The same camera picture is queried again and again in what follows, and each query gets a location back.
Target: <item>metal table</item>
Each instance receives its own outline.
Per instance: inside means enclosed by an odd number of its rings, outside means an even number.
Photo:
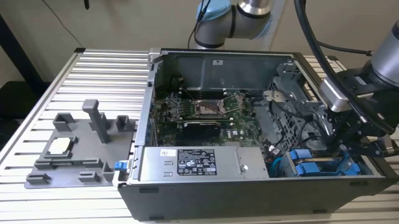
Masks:
[[[88,49],[72,55],[0,152],[0,221],[11,224],[139,223],[131,217],[116,187],[27,190],[23,183],[50,139],[52,119],[59,112],[70,112],[75,118],[88,119],[82,104],[87,98],[96,98],[100,101],[99,110],[108,118],[126,114],[139,119],[148,75],[147,57],[148,52],[144,51]],[[313,56],[306,59],[325,77],[317,59]],[[335,71],[346,69],[339,61],[330,60],[330,63]],[[399,156],[387,161],[399,173]],[[399,184],[375,196],[357,198],[334,214],[180,221],[192,224],[398,222]]]

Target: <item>cable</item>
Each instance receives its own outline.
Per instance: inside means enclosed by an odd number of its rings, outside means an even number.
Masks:
[[[333,49],[333,50],[337,50],[337,51],[342,51],[342,52],[347,52],[347,53],[354,53],[354,54],[359,54],[359,55],[366,55],[369,57],[373,56],[373,53],[374,51],[373,50],[357,50],[357,49],[351,49],[351,48],[342,48],[342,47],[337,47],[337,46],[333,46],[327,43],[323,43],[321,41],[318,41],[319,45],[322,47],[326,47],[329,49]]]
[[[50,10],[51,10],[52,14],[56,16],[56,18],[58,18],[58,20],[59,20],[59,22],[60,22],[62,26],[63,26],[63,27],[64,27],[64,29],[66,29],[66,31],[67,31],[67,32],[71,34],[71,36],[74,37],[74,39],[75,39],[75,40],[76,40],[76,42],[79,43],[80,47],[83,48],[83,45],[82,45],[82,43],[79,42],[78,38],[76,38],[76,37],[75,37],[75,35],[71,33],[71,31],[68,30],[68,28],[64,26],[64,24],[63,24],[63,21],[62,21],[62,19],[59,18],[59,16],[58,16],[56,12],[52,10],[52,8],[50,7],[48,3],[47,3],[44,0],[42,0],[42,1],[43,1],[43,3],[47,5],[47,7],[50,8]]]
[[[301,142],[298,142],[297,146],[294,147],[299,147],[302,146],[309,140],[311,140],[313,138],[322,138],[321,135],[315,135],[315,136],[311,136],[311,137],[307,137],[306,139],[303,139]]]
[[[276,105],[276,107],[280,109],[280,111],[283,111],[286,114],[290,114],[293,117],[306,119],[306,116],[305,116],[305,115],[298,114],[299,112],[298,112],[298,113],[293,113],[291,111],[286,110],[286,109],[276,103],[276,101],[271,100],[271,101],[270,101],[270,104],[272,104],[272,103]]]
[[[204,15],[206,15],[206,12],[207,12],[210,3],[211,3],[211,0],[208,0],[208,2],[207,2],[207,4],[206,4],[206,7],[202,8],[202,7],[204,6],[204,0],[202,0],[202,3],[200,3],[200,11],[199,11],[199,17],[198,17],[198,20],[196,20],[196,23],[195,23],[192,32],[191,32],[190,37],[188,37],[188,41],[187,41],[187,49],[190,49],[190,41],[191,41],[192,35],[194,35],[194,37],[195,37],[195,31],[196,31],[196,29],[198,29],[198,25],[199,25],[202,19],[204,18]]]
[[[314,36],[314,31],[310,26],[310,22],[307,19],[306,11],[305,11],[305,0],[295,0],[295,11],[297,16],[299,20],[299,24],[302,27],[302,30],[305,32],[305,36],[307,39],[307,42],[310,44],[310,47],[313,49],[315,58],[318,59],[318,62],[321,64],[321,67],[323,68],[327,77],[330,78],[333,84],[338,88],[338,90],[343,93],[343,95],[349,98],[349,104],[354,111],[369,118],[371,122],[387,133],[393,134],[395,132],[395,129],[383,121],[383,119],[378,116],[377,112],[371,108],[371,106],[362,102],[362,100],[358,98],[358,96],[353,93],[353,91],[345,86],[343,81],[338,77],[327,59],[322,52],[321,46],[318,44],[318,40]]]

